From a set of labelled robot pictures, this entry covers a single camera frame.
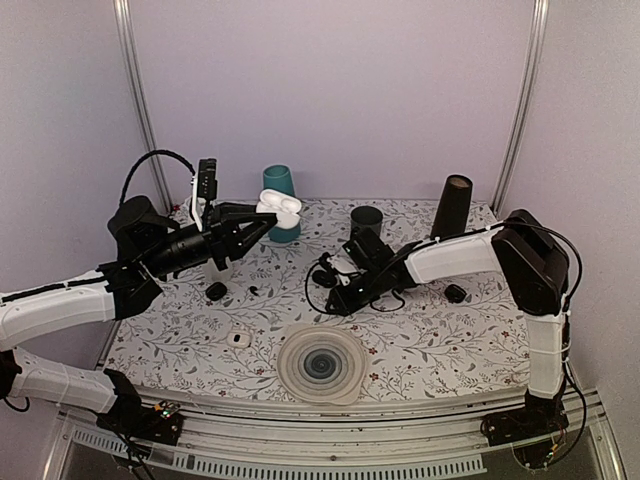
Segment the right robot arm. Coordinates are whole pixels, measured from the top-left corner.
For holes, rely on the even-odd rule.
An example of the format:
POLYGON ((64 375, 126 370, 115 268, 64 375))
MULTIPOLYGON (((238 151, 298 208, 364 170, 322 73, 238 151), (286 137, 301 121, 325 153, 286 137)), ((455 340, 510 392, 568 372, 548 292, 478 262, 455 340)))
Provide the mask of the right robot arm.
POLYGON ((570 348, 569 256, 528 211, 516 210, 483 229, 411 242, 398 251, 364 230, 343 250, 352 270, 329 254, 320 260, 338 278, 325 304, 330 315, 348 316, 387 292, 439 279, 501 273, 526 321, 529 384, 523 407, 486 415, 481 432, 490 445, 497 446, 568 427, 562 396, 570 348))

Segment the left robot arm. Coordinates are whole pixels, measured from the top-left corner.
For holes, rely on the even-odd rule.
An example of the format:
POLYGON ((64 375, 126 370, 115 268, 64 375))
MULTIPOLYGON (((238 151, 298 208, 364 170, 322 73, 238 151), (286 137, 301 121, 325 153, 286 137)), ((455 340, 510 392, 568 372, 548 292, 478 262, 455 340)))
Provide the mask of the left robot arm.
POLYGON ((85 370, 27 352, 22 343, 89 323, 147 310, 169 275, 213 261, 242 258, 278 218, 251 205, 222 203, 186 227, 158 214, 145 196, 126 200, 109 220, 117 258, 75 279, 1 297, 1 398, 27 397, 93 412, 98 427, 123 437, 177 444, 184 418, 177 405, 143 405, 126 375, 85 370))

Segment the black gold-trimmed earbud case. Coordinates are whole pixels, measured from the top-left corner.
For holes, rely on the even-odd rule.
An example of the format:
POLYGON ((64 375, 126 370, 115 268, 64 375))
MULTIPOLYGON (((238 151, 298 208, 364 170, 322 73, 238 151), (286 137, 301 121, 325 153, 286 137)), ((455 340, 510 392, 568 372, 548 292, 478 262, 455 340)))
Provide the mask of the black gold-trimmed earbud case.
POLYGON ((445 288, 444 295, 449 303, 460 304, 466 299, 467 292, 457 284, 450 284, 445 288))

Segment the white oval earbud case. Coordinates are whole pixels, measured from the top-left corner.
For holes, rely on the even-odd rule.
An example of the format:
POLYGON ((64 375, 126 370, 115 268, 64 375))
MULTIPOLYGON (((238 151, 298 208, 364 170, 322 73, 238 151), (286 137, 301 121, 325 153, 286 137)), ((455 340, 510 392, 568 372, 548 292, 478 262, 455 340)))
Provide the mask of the white oval earbud case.
POLYGON ((256 206, 258 212, 277 215, 277 228, 291 230, 299 225, 302 203, 296 197, 273 189, 263 189, 256 206))

